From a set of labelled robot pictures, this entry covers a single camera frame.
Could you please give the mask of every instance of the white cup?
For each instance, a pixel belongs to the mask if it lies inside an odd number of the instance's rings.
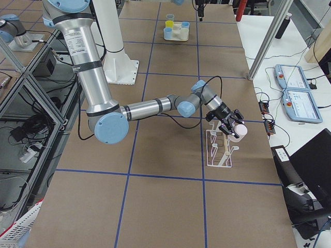
[[[188,28],[181,28],[180,29],[180,39],[181,40],[187,40],[188,39],[188,32],[189,32],[189,29]]]
[[[233,141],[233,142],[239,142],[242,140],[243,137],[245,137],[245,135],[247,134],[247,128],[245,125],[243,124],[238,124],[234,127],[234,131],[236,132],[236,134],[239,135],[239,138],[235,138],[232,135],[228,135],[228,139]]]

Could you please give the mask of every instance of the light blue joint cap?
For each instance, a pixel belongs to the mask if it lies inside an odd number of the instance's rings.
[[[116,144],[129,131],[129,122],[121,113],[112,112],[102,116],[94,127],[95,137],[105,144]]]
[[[67,13],[79,13],[86,9],[89,0],[48,0],[55,8]]]
[[[201,88],[201,87],[203,87],[204,85],[205,85],[205,81],[203,81],[203,80],[199,80],[199,81],[197,81],[193,86],[192,86],[192,88],[191,88],[191,90],[192,90],[192,92],[193,91],[195,91],[195,90],[197,90],[197,89],[199,89],[199,88]]]
[[[174,0],[174,3],[175,3],[176,5],[182,5],[183,2],[184,2],[184,0]]]
[[[4,14],[3,16],[0,17],[0,19],[4,19],[5,21],[19,20],[19,18],[15,14]]]
[[[43,23],[46,27],[54,28],[54,23],[52,22],[52,20],[43,17]]]
[[[178,104],[177,111],[180,113],[181,116],[187,118],[193,115],[196,109],[192,103],[183,101]]]
[[[0,31],[0,36],[6,43],[9,43],[14,39],[14,37],[10,33],[7,33],[5,31]]]

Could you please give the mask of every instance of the power adapter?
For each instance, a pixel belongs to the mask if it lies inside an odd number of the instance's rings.
[[[26,133],[22,127],[17,127],[15,129],[11,130],[10,134],[11,134],[11,136],[13,136],[13,138],[17,142],[21,141],[22,139],[24,139],[26,137]]]

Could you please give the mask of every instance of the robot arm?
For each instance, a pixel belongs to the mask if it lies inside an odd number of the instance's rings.
[[[20,47],[26,47],[32,43],[29,33],[14,14],[5,14],[0,17],[0,36],[5,42],[15,40]]]
[[[187,97],[176,95],[120,106],[108,88],[102,63],[92,36],[92,15],[88,0],[43,0],[44,20],[47,25],[59,29],[68,45],[73,61],[73,71],[78,74],[88,102],[86,110],[89,128],[96,138],[106,144],[115,144],[126,136],[129,121],[157,115],[177,109],[184,116],[191,116],[201,104],[210,110],[207,120],[218,118],[225,134],[238,135],[234,123],[242,123],[238,110],[232,112],[212,89],[198,81]]]

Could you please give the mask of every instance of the black cylinder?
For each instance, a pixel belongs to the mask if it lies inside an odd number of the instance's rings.
[[[292,16],[292,14],[290,14],[290,13],[286,14],[285,19],[281,23],[280,28],[275,36],[276,39],[280,39],[283,36],[286,28],[288,27],[288,25],[290,23],[291,16]]]

